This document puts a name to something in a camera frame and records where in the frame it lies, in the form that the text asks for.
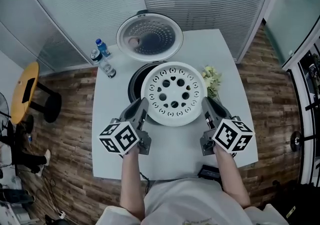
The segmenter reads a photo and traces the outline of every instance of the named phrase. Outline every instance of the plastic water bottle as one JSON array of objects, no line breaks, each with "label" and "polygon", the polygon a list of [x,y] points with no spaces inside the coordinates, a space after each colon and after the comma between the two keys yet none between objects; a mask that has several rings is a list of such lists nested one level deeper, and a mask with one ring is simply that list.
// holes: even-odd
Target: plastic water bottle
[{"label": "plastic water bottle", "polygon": [[107,58],[104,57],[99,50],[92,50],[91,59],[99,66],[100,69],[103,70],[104,73],[106,73],[109,78],[113,78],[116,75],[116,70],[110,65]]},{"label": "plastic water bottle", "polygon": [[98,38],[95,43],[100,53],[102,53],[104,57],[110,58],[111,53],[109,52],[106,43],[104,43],[100,38]]}]

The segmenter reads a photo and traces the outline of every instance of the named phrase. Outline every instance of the shirt sleeve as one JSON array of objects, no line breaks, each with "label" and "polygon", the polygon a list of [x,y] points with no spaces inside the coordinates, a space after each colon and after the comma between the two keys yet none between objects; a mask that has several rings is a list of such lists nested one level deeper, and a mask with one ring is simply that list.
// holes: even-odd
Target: shirt sleeve
[{"label": "shirt sleeve", "polygon": [[108,206],[96,225],[140,225],[140,223],[140,220],[134,217],[126,209]]},{"label": "shirt sleeve", "polygon": [[271,204],[267,204],[263,211],[254,206],[248,207],[244,211],[254,225],[289,225]]}]

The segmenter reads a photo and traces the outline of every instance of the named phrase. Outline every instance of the tabletop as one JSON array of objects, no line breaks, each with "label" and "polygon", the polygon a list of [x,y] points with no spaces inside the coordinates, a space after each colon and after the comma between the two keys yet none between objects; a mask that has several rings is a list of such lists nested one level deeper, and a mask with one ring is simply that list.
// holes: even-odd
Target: tabletop
[{"label": "tabletop", "polygon": [[[232,116],[254,129],[247,96],[234,59],[220,30],[205,29],[183,32],[181,49],[168,62],[183,62],[202,71],[204,66],[214,66],[222,73],[218,92],[221,103]],[[92,113],[92,160],[96,177],[121,179],[122,159],[108,153],[98,139],[112,118],[118,118],[130,104],[128,84],[132,75],[145,63],[122,53],[117,45],[109,46],[110,63],[116,70],[114,78],[98,70],[95,83]],[[150,180],[173,180],[196,175],[202,165],[217,166],[215,155],[203,156],[200,138],[209,130],[201,114],[195,121],[179,127],[151,124],[146,121],[142,128],[152,139],[149,155],[139,155],[140,171]],[[234,160],[238,167],[258,161],[256,138],[249,142]]]},{"label": "tabletop", "polygon": [[[25,90],[26,90],[28,81],[31,79],[34,79],[34,82],[30,89],[30,95],[27,98],[27,100],[23,103]],[[11,109],[10,109],[11,121],[13,124],[19,124],[24,118],[30,106],[35,89],[37,87],[38,79],[39,79],[39,64],[35,61],[35,62],[32,62],[22,72],[18,82],[16,83],[13,96],[12,96]]]}]

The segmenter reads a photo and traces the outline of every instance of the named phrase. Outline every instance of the wooden floor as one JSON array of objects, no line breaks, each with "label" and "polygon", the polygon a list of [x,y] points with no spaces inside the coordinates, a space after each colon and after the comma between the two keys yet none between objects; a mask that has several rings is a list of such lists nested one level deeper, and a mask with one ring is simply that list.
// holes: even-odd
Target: wooden floor
[{"label": "wooden floor", "polygon": [[[281,70],[263,27],[257,32],[238,70],[253,118],[259,161],[241,168],[252,203],[261,206],[274,195],[273,180],[282,184],[296,180],[300,153],[292,153],[290,136],[300,129],[299,111],[290,77]],[[50,75],[40,82],[62,95],[62,109],[53,124],[33,112],[34,154],[52,153],[43,172],[51,185],[58,208],[76,223],[95,224],[108,205],[118,205],[120,181],[93,177],[91,152],[92,110],[97,69]],[[38,102],[45,100],[37,91]],[[37,196],[28,210],[32,217],[58,216],[52,209],[42,179],[20,172],[23,185]]]}]

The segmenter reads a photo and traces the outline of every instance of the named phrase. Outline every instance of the black pot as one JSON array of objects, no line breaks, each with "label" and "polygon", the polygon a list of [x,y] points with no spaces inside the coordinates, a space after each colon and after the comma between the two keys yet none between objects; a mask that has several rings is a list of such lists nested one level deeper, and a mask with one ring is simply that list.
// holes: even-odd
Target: black pot
[{"label": "black pot", "polygon": [[163,64],[164,61],[154,61],[139,68],[131,77],[128,85],[128,97],[131,103],[141,97],[141,87],[150,71],[156,66]]}]

